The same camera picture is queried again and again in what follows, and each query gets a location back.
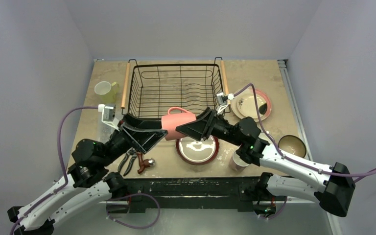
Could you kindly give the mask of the red rimmed plate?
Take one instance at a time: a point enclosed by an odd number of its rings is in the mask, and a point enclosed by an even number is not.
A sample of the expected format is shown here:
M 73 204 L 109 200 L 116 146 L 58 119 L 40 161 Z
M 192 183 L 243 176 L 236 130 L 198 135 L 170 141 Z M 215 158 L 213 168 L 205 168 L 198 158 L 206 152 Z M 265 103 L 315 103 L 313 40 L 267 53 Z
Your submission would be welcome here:
M 175 141 L 175 147 L 177 154 L 184 162 L 190 165 L 206 165 L 217 157 L 220 142 L 214 136 L 201 141 L 184 137 Z

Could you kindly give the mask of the black wire dish rack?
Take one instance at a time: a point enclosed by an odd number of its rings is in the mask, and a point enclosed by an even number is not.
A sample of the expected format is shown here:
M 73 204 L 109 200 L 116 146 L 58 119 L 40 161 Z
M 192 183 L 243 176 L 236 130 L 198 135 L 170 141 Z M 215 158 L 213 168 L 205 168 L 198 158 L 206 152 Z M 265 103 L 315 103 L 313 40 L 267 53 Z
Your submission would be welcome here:
M 228 93 L 224 60 L 127 63 L 121 113 L 138 118 L 160 118 L 170 107 L 200 114 L 217 109 L 219 93 Z

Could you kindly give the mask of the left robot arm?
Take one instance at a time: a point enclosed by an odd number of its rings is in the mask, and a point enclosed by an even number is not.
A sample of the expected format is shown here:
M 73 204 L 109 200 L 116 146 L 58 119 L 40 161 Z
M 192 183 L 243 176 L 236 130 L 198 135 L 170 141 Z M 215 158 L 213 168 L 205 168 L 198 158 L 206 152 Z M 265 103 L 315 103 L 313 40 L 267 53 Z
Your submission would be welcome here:
M 129 190 L 123 176 L 107 166 L 134 149 L 137 156 L 147 153 L 167 136 L 159 119 L 139 119 L 132 115 L 117 118 L 103 115 L 101 122 L 113 132 L 106 142 L 83 139 L 72 152 L 71 165 L 50 189 L 33 202 L 8 210 L 13 235 L 50 235 L 55 226 L 87 206 L 104 200 L 128 201 L 139 196 Z

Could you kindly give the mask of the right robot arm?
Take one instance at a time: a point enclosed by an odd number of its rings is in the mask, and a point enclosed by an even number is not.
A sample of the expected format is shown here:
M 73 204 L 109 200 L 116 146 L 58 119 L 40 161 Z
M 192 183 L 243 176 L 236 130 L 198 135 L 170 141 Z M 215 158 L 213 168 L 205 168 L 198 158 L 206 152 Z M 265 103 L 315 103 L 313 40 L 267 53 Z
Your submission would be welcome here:
M 314 189 L 315 200 L 325 211 L 347 216 L 355 190 L 346 165 L 336 162 L 333 166 L 320 164 L 280 153 L 276 145 L 260 138 L 261 129 L 251 117 L 229 124 L 215 110 L 207 108 L 194 121 L 176 127 L 176 131 L 195 140 L 210 135 L 238 146 L 237 155 L 246 163 L 283 172 Z

